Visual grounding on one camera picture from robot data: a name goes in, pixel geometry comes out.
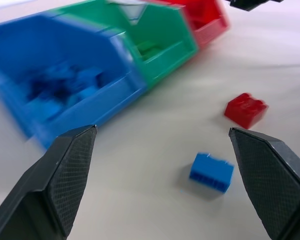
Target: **white table surface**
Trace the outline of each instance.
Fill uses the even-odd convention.
[[[2,8],[0,22],[74,2]],[[264,100],[269,110],[252,130],[282,139],[300,157],[300,0],[251,12],[223,4],[229,32],[99,129],[69,240],[269,240],[223,111],[244,92]],[[235,164],[225,195],[188,179],[197,152]],[[42,154],[0,103],[0,203]]]

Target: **blue bricks inside bin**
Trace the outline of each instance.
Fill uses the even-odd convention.
[[[227,161],[213,158],[209,153],[198,153],[189,178],[225,193],[230,186],[233,172],[234,165]]]

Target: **blue storage bin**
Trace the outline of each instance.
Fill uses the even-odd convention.
[[[146,91],[116,33],[41,13],[0,24],[0,99],[27,137],[105,123]]]

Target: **black object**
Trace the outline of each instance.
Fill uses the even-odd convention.
[[[0,206],[0,240],[65,240],[84,194],[97,134],[94,125],[55,139]]]
[[[251,11],[261,4],[265,4],[270,0],[227,0],[230,2],[230,6],[238,9],[242,9],[245,11]],[[272,0],[274,2],[281,3],[283,0]]]
[[[300,240],[300,158],[281,140],[240,128],[229,136],[245,190],[272,240]]]

